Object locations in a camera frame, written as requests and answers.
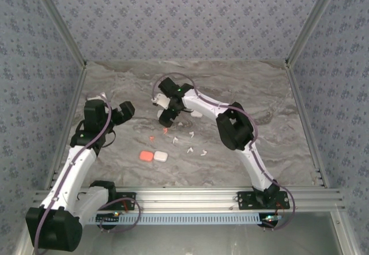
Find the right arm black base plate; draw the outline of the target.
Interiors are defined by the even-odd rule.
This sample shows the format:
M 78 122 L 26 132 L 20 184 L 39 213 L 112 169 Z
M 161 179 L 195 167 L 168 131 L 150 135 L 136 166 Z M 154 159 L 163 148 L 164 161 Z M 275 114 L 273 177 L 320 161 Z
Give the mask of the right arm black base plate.
M 275 209 L 290 209 L 289 198 L 287 192 L 278 192 L 276 197 L 263 205 L 257 200 L 257 195 L 254 191 L 237 192 L 236 201 L 240 210 L 275 210 Z

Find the aluminium table side rail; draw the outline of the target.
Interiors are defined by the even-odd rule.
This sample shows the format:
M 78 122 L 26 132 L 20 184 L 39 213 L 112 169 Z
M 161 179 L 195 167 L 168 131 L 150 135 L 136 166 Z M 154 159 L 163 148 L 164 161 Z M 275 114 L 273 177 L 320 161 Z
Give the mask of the aluminium table side rail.
M 291 90 L 296 102 L 296 106 L 298 108 L 298 112 L 300 115 L 300 120 L 302 123 L 303 131 L 306 137 L 307 145 L 312 157 L 312 162 L 314 164 L 315 169 L 319 173 L 318 177 L 320 178 L 319 184 L 323 186 L 324 188 L 330 188 L 329 179 L 327 177 L 327 174 L 325 172 L 325 167 L 323 164 L 323 160 L 321 158 L 321 155 L 319 153 L 318 145 L 314 137 L 314 132 L 312 130 L 312 127 L 310 125 L 310 121 L 308 119 L 307 111 L 303 103 L 303 99 L 301 96 L 301 93 L 299 91 L 298 82 L 296 80 L 296 77 L 293 73 L 293 70 L 289 66 L 288 61 L 285 63 L 287 76 L 289 79 L 289 83 L 291 86 Z
M 74 118 L 74 114 L 76 112 L 77 106 L 78 106 L 78 102 L 79 102 L 79 98 L 80 98 L 80 94 L 82 92 L 82 88 L 84 85 L 84 81 L 86 78 L 86 65 L 82 66 L 81 72 L 78 76 L 78 80 L 77 80 L 77 85 L 76 88 L 74 90 L 72 99 L 71 99 L 71 103 L 69 106 L 69 110 L 67 112 L 67 116 L 65 119 L 65 123 L 64 123 L 64 127 L 62 130 L 62 134 L 61 137 L 59 138 L 58 144 L 56 146 L 55 149 L 55 154 L 54 157 L 51 161 L 51 165 L 50 165 L 50 169 L 46 178 L 46 182 L 44 184 L 44 190 L 48 190 L 51 188 L 52 186 L 52 181 L 53 181 L 53 177 L 55 172 L 59 169 L 59 165 L 62 161 L 63 158 L 63 154 L 66 148 L 66 144 L 67 144 L 67 140 L 68 140 L 68 136 L 70 133 L 70 128 L 72 125 L 72 121 Z

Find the small black controller board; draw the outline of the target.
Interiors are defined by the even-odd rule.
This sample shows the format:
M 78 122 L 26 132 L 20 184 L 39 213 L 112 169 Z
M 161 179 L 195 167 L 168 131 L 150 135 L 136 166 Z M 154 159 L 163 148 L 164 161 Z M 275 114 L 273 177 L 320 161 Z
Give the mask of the small black controller board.
M 96 223 L 117 223 L 119 222 L 120 213 L 100 213 L 95 216 Z
M 275 213 L 260 213 L 259 218 L 261 221 L 261 224 L 259 224 L 260 227 L 275 228 L 278 221 L 282 219 L 282 216 Z

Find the aluminium frame leg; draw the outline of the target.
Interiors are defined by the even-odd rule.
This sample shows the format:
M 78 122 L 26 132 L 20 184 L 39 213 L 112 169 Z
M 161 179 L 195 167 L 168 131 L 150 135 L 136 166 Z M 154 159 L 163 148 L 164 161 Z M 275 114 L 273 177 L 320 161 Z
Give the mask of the aluminium frame leg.
M 343 255 L 362 255 L 357 244 L 348 214 L 342 211 L 330 213 Z
M 13 255 L 34 255 L 34 247 L 29 236 L 27 225 L 24 223 Z

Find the aluminium corner post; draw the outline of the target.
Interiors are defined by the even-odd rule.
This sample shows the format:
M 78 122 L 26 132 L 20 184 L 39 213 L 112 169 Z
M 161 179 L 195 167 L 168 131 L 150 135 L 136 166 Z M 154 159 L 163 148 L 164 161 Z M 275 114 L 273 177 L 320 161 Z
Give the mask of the aluminium corner post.
M 285 63 L 288 68 L 292 68 L 296 63 L 299 55 L 303 51 L 305 45 L 308 42 L 309 37 L 312 35 L 315 27 L 317 26 L 320 18 L 325 12 L 331 0 L 316 0 L 311 12 L 308 14 L 306 21 L 304 22 L 298 37 L 296 38 Z
M 85 60 L 53 0 L 40 0 L 77 64 L 84 68 Z

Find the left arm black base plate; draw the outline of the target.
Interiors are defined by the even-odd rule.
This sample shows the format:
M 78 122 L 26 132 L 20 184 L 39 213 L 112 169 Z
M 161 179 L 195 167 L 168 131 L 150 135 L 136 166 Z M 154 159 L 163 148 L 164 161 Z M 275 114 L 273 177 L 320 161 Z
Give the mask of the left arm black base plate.
M 120 199 L 120 198 L 132 198 L 132 199 L 136 199 L 136 193 L 135 192 L 117 192 L 115 199 Z M 135 209 L 135 203 L 133 201 L 118 201 L 114 204 L 111 204 L 108 207 L 105 208 L 100 208 L 100 211 L 133 211 Z

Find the long aluminium mounting rail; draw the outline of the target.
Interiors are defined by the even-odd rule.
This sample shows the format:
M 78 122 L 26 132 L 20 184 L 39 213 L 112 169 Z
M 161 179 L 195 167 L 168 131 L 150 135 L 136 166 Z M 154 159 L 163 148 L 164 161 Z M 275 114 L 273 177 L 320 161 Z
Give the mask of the long aluminium mounting rail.
M 317 186 L 289 186 L 296 212 L 343 211 L 338 189 Z M 224 213 L 238 212 L 237 192 L 246 187 L 119 187 L 118 192 L 135 192 L 145 213 Z

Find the grey metal panel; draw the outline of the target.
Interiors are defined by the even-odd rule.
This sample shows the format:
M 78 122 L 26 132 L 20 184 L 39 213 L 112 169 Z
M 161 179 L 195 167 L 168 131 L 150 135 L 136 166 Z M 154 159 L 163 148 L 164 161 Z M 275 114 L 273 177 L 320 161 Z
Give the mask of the grey metal panel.
M 299 213 L 281 230 L 258 225 L 137 226 L 102 233 L 88 226 L 73 255 L 342 255 L 325 213 Z

